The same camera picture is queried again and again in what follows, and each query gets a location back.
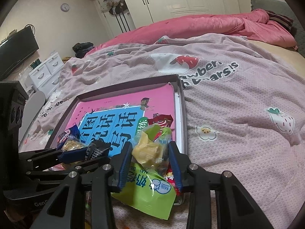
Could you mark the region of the black green pea packet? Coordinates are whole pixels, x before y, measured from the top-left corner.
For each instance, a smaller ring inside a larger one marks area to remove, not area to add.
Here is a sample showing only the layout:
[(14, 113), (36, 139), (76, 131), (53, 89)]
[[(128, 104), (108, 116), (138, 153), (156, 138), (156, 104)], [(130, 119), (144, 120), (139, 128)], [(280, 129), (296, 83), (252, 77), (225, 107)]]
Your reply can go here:
[(99, 157), (107, 157), (111, 148), (111, 143), (105, 143), (103, 140), (92, 141), (85, 152), (85, 161)]

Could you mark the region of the clear pastry snack bag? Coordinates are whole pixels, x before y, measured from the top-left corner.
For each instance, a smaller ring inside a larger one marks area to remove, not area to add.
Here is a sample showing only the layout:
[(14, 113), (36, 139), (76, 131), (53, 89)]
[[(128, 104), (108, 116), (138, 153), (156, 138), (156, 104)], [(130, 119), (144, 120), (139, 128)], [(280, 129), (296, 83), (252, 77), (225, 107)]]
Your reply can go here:
[[(79, 149), (82, 147), (88, 147), (85, 143), (81, 142), (81, 141), (77, 141), (76, 139), (68, 139), (64, 146), (62, 147), (61, 151), (69, 151), (69, 150), (75, 150), (75, 149)], [(78, 162), (74, 162), (74, 163), (62, 163), (64, 166), (69, 166), (69, 165), (73, 165), (76, 163), (79, 163), (81, 161)]]

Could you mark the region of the blue Oreo cookie packet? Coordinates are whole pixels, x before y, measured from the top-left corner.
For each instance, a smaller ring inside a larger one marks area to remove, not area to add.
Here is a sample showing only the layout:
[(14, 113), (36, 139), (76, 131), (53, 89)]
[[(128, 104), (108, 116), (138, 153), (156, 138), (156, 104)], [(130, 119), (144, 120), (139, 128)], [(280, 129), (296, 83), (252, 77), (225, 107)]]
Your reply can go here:
[(57, 138), (57, 150), (61, 150), (64, 146), (65, 142), (68, 139), (76, 139), (78, 140), (80, 137), (80, 131), (78, 129), (78, 126), (74, 124), (72, 127), (66, 129), (64, 132), (62, 132), (58, 138)]

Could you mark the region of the green milk candy bag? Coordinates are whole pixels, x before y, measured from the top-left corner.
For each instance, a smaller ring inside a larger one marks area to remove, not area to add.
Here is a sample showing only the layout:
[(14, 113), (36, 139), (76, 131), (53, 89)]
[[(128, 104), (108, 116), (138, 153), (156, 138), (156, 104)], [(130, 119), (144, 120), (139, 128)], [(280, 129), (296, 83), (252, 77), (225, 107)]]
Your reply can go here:
[(112, 197), (145, 214), (167, 220), (176, 192), (157, 172), (162, 158), (162, 146), (153, 140), (160, 129), (158, 125), (147, 126), (131, 140), (132, 161), (127, 182), (123, 190), (112, 193)]

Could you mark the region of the red cow wafer bar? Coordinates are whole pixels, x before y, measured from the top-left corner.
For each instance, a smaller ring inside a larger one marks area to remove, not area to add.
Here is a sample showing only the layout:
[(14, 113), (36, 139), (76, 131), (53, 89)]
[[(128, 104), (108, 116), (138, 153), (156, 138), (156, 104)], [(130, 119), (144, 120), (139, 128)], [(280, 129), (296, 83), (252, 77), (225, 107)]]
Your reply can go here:
[(160, 165), (157, 168), (157, 172), (174, 187), (176, 195), (181, 196), (179, 189), (176, 187), (173, 171), (169, 162), (168, 144), (172, 141), (172, 122), (173, 118), (171, 115), (156, 115), (154, 118), (148, 120), (149, 125), (158, 125), (161, 127), (153, 140), (162, 146), (162, 158), (159, 160)]

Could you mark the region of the pink children's book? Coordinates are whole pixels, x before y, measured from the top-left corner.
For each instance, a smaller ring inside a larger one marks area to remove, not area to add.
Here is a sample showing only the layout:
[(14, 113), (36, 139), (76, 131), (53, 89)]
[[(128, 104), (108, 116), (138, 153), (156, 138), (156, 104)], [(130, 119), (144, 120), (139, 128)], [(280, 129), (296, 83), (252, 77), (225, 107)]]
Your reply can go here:
[(76, 124), (80, 131), (78, 141), (87, 146), (94, 140), (111, 143), (108, 155), (111, 158), (120, 154), (124, 144), (131, 143), (156, 115), (172, 116), (172, 139), (175, 139), (175, 91), (170, 83), (129, 94), (80, 101), (65, 130)]

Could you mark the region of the dark shallow box tray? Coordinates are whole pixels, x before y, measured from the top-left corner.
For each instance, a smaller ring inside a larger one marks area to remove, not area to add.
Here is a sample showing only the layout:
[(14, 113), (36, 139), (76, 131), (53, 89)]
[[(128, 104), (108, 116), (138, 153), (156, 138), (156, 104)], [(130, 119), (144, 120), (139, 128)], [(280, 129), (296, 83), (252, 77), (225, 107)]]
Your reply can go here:
[[(25, 181), (20, 191), (10, 192), (12, 201), (30, 208), (42, 208), (67, 176), (67, 171), (49, 171), (60, 163), (80, 161), (83, 185), (92, 187), (93, 170), (109, 164), (109, 193), (126, 185), (135, 135), (155, 113), (173, 119), (173, 138), (180, 152), (186, 152), (186, 118), (182, 84), (177, 75), (150, 77), (120, 83), (76, 96), (64, 111), (42, 150), (23, 152)], [(85, 149), (65, 152), (57, 149), (59, 138), (77, 126), (85, 145), (104, 142), (108, 154), (85, 160)]]

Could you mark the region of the white drawer cabinet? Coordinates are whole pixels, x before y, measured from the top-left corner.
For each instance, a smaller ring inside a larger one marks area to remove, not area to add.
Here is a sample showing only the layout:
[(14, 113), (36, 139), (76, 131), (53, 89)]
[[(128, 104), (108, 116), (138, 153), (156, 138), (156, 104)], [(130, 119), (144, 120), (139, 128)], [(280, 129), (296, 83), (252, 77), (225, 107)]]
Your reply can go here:
[(48, 99), (59, 86), (59, 76), (63, 67), (60, 55), (58, 52), (54, 53), (28, 74), (25, 80), (26, 87), (43, 92)]

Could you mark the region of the pink strawberry bear blanket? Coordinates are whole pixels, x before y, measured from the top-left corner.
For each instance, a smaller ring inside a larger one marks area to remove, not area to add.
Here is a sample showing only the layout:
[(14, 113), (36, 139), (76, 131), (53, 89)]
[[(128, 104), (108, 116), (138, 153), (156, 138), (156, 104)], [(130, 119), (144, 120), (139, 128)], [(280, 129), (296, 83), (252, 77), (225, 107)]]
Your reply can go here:
[(162, 37), (116, 44), (67, 61), (58, 97), (42, 108), (23, 152), (42, 149), (73, 99), (98, 88), (179, 75), (187, 147), (208, 171), (232, 171), (274, 228), (287, 228), (304, 203), (304, 58), (242, 37)]

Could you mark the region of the dark clothes pile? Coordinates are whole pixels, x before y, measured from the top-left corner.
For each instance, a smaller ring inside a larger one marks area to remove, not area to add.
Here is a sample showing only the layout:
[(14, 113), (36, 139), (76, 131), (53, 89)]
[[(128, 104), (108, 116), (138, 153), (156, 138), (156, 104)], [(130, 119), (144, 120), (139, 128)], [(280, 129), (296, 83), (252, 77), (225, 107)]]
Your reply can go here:
[(83, 58), (93, 48), (94, 44), (91, 42), (77, 43), (72, 47), (76, 58)]

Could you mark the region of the pink quilt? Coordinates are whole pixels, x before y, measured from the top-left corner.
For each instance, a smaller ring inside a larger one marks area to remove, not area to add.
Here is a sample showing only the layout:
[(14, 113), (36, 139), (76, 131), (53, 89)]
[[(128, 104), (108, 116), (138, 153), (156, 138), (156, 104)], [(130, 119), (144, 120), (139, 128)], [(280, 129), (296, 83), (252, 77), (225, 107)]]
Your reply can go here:
[(278, 22), (272, 21), (263, 9), (234, 15), (186, 15), (183, 17), (159, 21), (132, 30), (93, 48), (90, 55), (103, 48), (116, 44), (137, 43), (154, 44), (163, 42), (163, 36), (169, 38), (191, 38), (207, 33), (232, 36), (246, 36), (250, 40), (297, 49), (295, 38)]

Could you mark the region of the striped dark pillow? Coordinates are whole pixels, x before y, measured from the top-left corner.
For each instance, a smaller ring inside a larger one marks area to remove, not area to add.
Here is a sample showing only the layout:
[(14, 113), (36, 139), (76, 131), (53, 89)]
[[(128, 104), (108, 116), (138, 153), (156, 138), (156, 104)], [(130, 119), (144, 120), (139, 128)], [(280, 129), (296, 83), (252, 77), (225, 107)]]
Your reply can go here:
[(280, 15), (276, 14), (272, 11), (267, 10), (267, 14), (269, 15), (269, 19), (271, 21), (276, 21), (278, 24), (280, 24), (283, 28), (285, 28), (287, 31), (291, 31), (293, 27), (293, 19), (287, 17), (286, 15)]

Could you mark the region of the grey headboard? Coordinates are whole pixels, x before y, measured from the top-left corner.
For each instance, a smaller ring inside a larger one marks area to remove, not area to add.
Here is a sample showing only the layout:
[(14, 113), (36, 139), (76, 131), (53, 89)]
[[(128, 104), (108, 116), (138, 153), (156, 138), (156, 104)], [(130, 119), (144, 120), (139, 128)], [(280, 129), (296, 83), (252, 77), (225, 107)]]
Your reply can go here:
[(289, 5), (278, 0), (250, 0), (251, 10), (263, 9), (270, 20), (283, 26), (295, 38), (298, 52), (304, 57), (304, 29)]

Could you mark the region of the black wall television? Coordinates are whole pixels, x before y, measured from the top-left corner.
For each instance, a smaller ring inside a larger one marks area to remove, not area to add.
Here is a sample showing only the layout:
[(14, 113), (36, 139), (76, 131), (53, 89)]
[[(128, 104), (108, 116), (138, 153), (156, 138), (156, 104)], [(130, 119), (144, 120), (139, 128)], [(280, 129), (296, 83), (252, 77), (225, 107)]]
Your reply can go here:
[(0, 71), (1, 81), (39, 49), (30, 26), (13, 34), (1, 44)]

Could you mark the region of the round wall clock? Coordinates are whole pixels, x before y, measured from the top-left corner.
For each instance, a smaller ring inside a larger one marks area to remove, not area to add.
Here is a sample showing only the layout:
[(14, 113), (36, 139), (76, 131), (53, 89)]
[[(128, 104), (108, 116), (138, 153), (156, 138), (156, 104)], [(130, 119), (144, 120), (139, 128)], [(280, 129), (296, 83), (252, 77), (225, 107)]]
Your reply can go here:
[(60, 10), (62, 12), (68, 12), (70, 9), (70, 6), (67, 4), (67, 3), (63, 3), (61, 6), (60, 6)]

